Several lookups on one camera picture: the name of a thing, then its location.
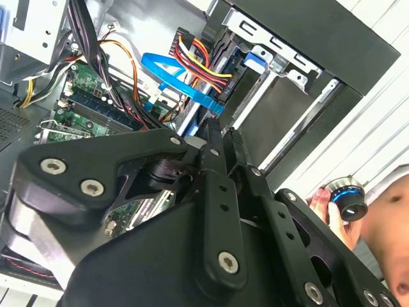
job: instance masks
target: hand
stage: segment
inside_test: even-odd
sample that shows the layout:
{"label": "hand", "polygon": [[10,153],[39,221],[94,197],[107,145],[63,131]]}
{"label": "hand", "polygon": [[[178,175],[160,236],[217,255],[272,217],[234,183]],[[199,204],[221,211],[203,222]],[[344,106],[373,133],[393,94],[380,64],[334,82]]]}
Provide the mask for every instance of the hand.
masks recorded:
{"label": "hand", "polygon": [[[338,206],[335,203],[331,203],[330,198],[331,193],[328,190],[318,189],[313,198],[307,201],[307,203],[311,210],[330,227],[332,232],[350,250],[353,250],[359,239],[362,220],[344,225]],[[329,224],[327,223],[327,214],[329,214]]]}

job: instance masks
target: white cable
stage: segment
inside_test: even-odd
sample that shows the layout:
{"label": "white cable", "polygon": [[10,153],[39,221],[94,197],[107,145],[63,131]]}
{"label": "white cable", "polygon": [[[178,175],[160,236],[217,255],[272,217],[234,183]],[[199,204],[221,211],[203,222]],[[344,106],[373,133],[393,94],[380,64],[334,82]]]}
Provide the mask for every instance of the white cable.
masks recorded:
{"label": "white cable", "polygon": [[65,68],[63,68],[63,69],[58,73],[56,83],[55,83],[54,86],[49,90],[49,92],[48,92],[47,94],[45,94],[43,97],[39,97],[39,98],[36,99],[36,100],[30,101],[30,103],[29,103],[26,107],[28,107],[28,106],[30,106],[30,105],[32,105],[32,104],[35,104],[36,102],[39,102],[39,101],[41,101],[41,100],[47,98],[49,95],[51,95],[51,93],[55,90],[55,88],[57,87],[57,85],[61,82],[62,76],[65,75],[66,71],[67,71],[68,69],[70,69],[70,67],[71,67],[76,61],[78,61],[78,59],[75,59],[75,60],[71,61],[69,64],[67,64],[67,66],[66,66]]}

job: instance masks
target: screw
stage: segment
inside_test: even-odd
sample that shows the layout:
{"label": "screw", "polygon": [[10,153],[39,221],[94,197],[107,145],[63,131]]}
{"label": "screw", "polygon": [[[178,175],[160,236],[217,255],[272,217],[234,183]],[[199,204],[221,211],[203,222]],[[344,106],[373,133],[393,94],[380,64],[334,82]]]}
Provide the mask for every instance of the screw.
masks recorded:
{"label": "screw", "polygon": [[176,139],[176,138],[171,138],[171,141],[172,141],[173,144],[176,144],[176,145],[181,144],[180,141],[178,139]]}
{"label": "screw", "polygon": [[66,171],[66,165],[58,159],[45,159],[41,161],[40,167],[42,171],[51,175],[59,175]]}
{"label": "screw", "polygon": [[81,191],[92,197],[103,195],[104,186],[96,180],[88,179],[81,183]]}
{"label": "screw", "polygon": [[236,274],[238,272],[237,259],[227,251],[222,251],[219,254],[219,264],[227,273]]}
{"label": "screw", "polygon": [[305,283],[304,285],[305,292],[308,297],[317,305],[322,305],[324,303],[324,297],[322,296],[321,291],[313,283]]}
{"label": "screw", "polygon": [[216,149],[210,149],[210,152],[214,155],[219,156],[219,152]]}
{"label": "screw", "polygon": [[291,201],[296,201],[297,197],[295,197],[295,195],[293,193],[287,193],[287,196],[289,198],[289,200]]}
{"label": "screw", "polygon": [[386,294],[381,293],[380,295],[381,295],[381,298],[383,299],[383,301],[386,303],[386,305],[388,305],[388,307],[394,307],[394,304],[389,299],[389,297],[386,296]]}
{"label": "screw", "polygon": [[370,291],[364,290],[364,295],[365,295],[366,299],[368,300],[368,302],[371,303],[372,306],[375,306],[375,307],[379,306],[378,300],[376,299],[375,296],[373,296],[372,293],[370,293]]}
{"label": "screw", "polygon": [[260,172],[258,169],[252,168],[251,171],[252,171],[253,174],[255,174],[257,177],[260,177],[260,176],[261,176],[261,172]]}
{"label": "screw", "polygon": [[79,50],[78,44],[77,44],[77,43],[72,43],[72,44],[71,44],[71,49],[74,50],[74,51]]}

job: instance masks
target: motherboard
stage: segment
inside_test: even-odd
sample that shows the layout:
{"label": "motherboard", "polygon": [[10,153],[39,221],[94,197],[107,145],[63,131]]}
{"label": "motherboard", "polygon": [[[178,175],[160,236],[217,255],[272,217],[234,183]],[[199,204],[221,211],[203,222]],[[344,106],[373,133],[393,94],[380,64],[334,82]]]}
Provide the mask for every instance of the motherboard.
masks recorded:
{"label": "motherboard", "polygon": [[[132,94],[132,87],[124,86]],[[157,118],[171,108],[155,104],[150,113]],[[95,138],[137,131],[141,123],[116,109],[109,93],[94,71],[84,63],[76,63],[68,72],[63,92],[49,120],[39,124],[36,143],[56,143],[82,138]],[[162,191],[155,198],[137,200],[111,210],[105,221],[105,234],[117,237],[168,209],[175,194]]]}

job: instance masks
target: blue ring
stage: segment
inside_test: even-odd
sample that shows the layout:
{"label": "blue ring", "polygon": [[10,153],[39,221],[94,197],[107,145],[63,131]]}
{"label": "blue ring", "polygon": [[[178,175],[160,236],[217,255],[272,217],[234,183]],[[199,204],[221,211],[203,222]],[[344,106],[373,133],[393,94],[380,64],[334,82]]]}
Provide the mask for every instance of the blue ring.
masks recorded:
{"label": "blue ring", "polygon": [[347,190],[347,191],[341,192],[337,196],[334,197],[332,202],[335,203],[341,196],[344,196],[346,194],[360,194],[360,191],[358,191],[358,190]]}

